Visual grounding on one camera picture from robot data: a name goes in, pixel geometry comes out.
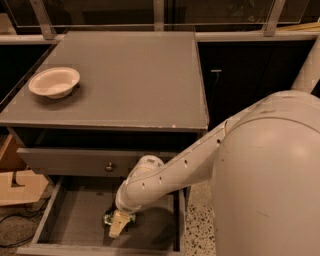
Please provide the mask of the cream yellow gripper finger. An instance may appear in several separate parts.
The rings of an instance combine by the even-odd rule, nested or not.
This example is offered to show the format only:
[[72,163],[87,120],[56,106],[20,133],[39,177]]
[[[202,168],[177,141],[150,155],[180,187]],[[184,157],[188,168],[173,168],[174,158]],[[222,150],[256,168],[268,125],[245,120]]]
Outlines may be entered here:
[[111,222],[109,236],[117,238],[125,226],[130,222],[130,215],[121,211],[115,210]]

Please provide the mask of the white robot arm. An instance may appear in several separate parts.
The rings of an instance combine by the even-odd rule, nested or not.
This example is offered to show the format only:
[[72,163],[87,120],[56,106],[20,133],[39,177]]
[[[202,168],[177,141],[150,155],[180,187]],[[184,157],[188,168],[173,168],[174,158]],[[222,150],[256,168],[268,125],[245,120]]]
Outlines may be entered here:
[[109,234],[165,194],[211,180],[217,256],[320,256],[316,41],[293,86],[228,118],[167,163],[146,156],[117,191]]

